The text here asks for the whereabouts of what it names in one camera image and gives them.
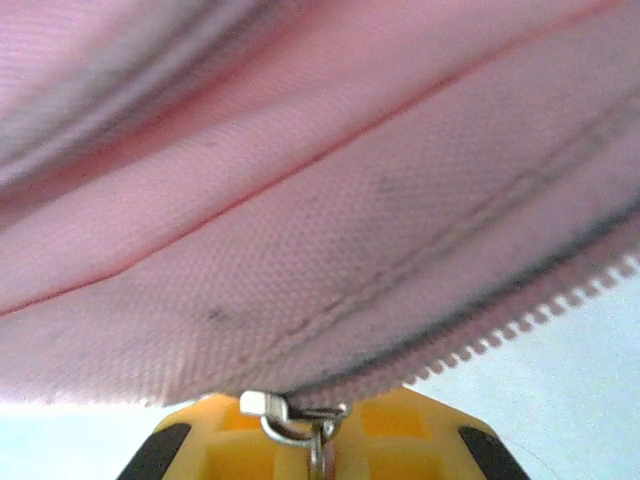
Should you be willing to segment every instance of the metal zipper pull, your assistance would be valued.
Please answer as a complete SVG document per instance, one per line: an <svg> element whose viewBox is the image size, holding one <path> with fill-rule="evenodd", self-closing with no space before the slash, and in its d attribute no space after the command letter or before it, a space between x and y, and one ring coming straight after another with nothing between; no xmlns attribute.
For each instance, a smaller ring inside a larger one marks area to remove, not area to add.
<svg viewBox="0 0 640 480"><path fill-rule="evenodd" d="M325 445L336 435L351 408L340 404L336 408L296 410L283 397L248 390L240 396L240 411L260 417L262 429L273 441L308 450L309 479L326 480L332 465ZM310 428L299 428L294 423Z"/></svg>

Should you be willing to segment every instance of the zipper teeth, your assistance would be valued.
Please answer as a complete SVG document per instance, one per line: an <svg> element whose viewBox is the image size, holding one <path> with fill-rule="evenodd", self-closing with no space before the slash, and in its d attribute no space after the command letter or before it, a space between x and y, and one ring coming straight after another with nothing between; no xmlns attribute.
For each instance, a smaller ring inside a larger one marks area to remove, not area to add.
<svg viewBox="0 0 640 480"><path fill-rule="evenodd" d="M367 367L291 396L299 408L356 402L455 368L504 341L532 332L567 307L583 305L640 272L640 239L634 213L613 231L553 264L524 286L429 332Z"/></svg>

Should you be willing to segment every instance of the black stripe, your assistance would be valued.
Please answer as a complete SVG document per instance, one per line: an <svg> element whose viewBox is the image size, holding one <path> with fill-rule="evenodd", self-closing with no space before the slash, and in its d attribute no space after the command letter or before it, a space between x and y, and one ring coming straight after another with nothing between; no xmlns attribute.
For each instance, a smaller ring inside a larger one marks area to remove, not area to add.
<svg viewBox="0 0 640 480"><path fill-rule="evenodd" d="M117 480L162 480L190 430L191 425L176 423L151 434Z"/></svg>
<svg viewBox="0 0 640 480"><path fill-rule="evenodd" d="M458 433L487 480L530 480L499 438L473 427Z"/></svg>

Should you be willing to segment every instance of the yellow object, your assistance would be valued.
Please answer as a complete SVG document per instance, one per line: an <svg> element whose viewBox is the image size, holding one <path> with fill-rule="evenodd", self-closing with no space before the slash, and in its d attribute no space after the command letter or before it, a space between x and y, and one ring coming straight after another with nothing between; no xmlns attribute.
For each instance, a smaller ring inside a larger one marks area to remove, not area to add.
<svg viewBox="0 0 640 480"><path fill-rule="evenodd" d="M334 480L527 478L488 425L407 389L354 405L334 449ZM301 480L307 458L215 395L162 421L119 479Z"/></svg>

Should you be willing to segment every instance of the nylon fabric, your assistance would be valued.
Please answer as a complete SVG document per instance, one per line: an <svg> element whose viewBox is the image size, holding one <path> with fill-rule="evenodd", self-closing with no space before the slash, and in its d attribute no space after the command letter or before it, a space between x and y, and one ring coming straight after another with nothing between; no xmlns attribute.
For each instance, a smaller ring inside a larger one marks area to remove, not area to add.
<svg viewBox="0 0 640 480"><path fill-rule="evenodd" d="M0 398L295 391L437 325L634 201L631 146L554 152L640 86L639 22L637 1L319 3L3 199Z"/></svg>

